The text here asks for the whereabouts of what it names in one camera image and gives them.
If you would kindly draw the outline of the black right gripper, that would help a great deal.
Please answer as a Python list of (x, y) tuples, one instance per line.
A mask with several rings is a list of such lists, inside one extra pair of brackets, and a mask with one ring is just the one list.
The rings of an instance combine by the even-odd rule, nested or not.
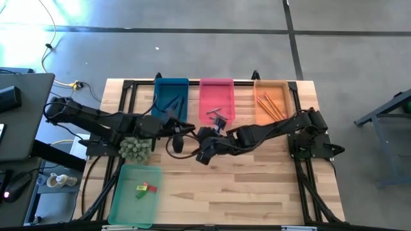
[(213, 124), (214, 127), (201, 127), (197, 133), (200, 146), (196, 150), (196, 161), (203, 165), (208, 165), (216, 155), (227, 155), (231, 152), (228, 147), (229, 139), (221, 134), (226, 127), (226, 120), (215, 117)]

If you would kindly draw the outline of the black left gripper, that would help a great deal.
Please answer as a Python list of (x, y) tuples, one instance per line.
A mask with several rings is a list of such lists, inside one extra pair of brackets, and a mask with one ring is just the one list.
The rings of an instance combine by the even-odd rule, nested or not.
[[(163, 137), (172, 136), (182, 132), (192, 132), (195, 130), (195, 125), (189, 123), (183, 123), (175, 117), (175, 113), (172, 109), (166, 109), (166, 111), (160, 117), (162, 122), (162, 128), (160, 135)], [(174, 136), (172, 140), (172, 146), (175, 153), (182, 153), (184, 147), (184, 138), (182, 135)]]

